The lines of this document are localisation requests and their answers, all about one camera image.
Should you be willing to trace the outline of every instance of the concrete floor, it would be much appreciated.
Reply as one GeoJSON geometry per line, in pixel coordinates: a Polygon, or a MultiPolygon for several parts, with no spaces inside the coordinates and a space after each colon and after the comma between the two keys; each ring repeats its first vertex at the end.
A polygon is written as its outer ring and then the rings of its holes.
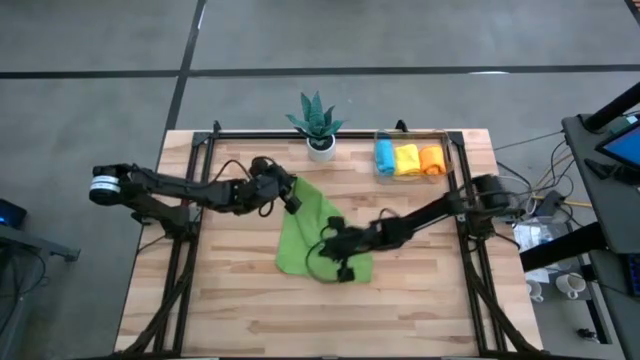
{"type": "MultiPolygon", "coordinates": [[[[0,72],[178,69],[195,0],[0,0],[0,72]]],[[[622,0],[209,0],[192,68],[602,65],[640,63],[622,0]]],[[[557,131],[596,110],[637,73],[189,79],[176,127],[287,128],[300,91],[320,90],[349,128],[489,128],[495,146],[557,131]]],[[[49,263],[26,359],[112,350],[140,227],[88,200],[91,167],[154,167],[176,81],[0,80],[0,197],[30,211],[27,229],[82,248],[49,263]]],[[[531,179],[561,137],[500,151],[531,179]]],[[[577,201],[588,200],[577,171],[577,201]]],[[[593,214],[580,211],[581,222],[593,214]]],[[[586,306],[536,305],[553,353],[622,358],[585,343],[586,306]]]]}

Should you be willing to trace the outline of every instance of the succulent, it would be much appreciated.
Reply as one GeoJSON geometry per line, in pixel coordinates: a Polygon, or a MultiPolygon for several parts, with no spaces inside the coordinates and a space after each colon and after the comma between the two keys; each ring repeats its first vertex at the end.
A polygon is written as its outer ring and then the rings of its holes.
{"type": "Polygon", "coordinates": [[[326,147],[331,135],[338,132],[344,121],[332,119],[335,106],[331,106],[325,113],[322,112],[320,93],[317,91],[313,95],[313,100],[309,100],[304,93],[300,93],[300,102],[304,121],[298,120],[291,114],[287,114],[287,118],[300,134],[309,139],[311,145],[317,148],[326,147]]]}

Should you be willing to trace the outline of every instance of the green cloth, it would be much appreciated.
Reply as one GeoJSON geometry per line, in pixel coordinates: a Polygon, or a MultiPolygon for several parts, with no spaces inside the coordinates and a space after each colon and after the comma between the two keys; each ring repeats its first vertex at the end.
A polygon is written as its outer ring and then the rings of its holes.
{"type": "MultiPolygon", "coordinates": [[[[305,261],[307,253],[320,241],[320,231],[327,225],[327,219],[342,214],[318,189],[300,177],[296,180],[293,193],[300,199],[302,206],[294,215],[285,212],[276,265],[287,274],[308,276],[305,261]]],[[[325,230],[325,238],[332,233],[335,232],[325,230]]],[[[336,281],[339,265],[329,258],[318,256],[320,249],[322,245],[318,245],[310,255],[309,267],[315,277],[327,282],[336,281]]],[[[356,282],[371,281],[371,254],[352,256],[349,266],[354,270],[356,282]]]]}

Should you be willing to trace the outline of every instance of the cup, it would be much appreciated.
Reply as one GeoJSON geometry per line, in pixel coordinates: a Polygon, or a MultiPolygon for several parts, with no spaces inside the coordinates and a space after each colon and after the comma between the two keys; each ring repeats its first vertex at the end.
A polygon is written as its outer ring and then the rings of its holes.
{"type": "Polygon", "coordinates": [[[556,286],[571,300],[578,298],[578,293],[587,288],[587,282],[576,273],[570,273],[556,278],[556,286]]]}
{"type": "Polygon", "coordinates": [[[527,291],[529,292],[531,300],[535,302],[544,301],[544,298],[542,297],[542,286],[539,282],[535,280],[527,280],[527,291]]]}

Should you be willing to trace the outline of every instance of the screen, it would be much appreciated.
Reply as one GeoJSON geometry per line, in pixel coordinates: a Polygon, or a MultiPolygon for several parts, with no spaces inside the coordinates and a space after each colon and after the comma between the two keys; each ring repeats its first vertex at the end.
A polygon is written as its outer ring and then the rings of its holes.
{"type": "Polygon", "coordinates": [[[640,127],[611,141],[604,148],[611,153],[640,166],[640,127]]]}

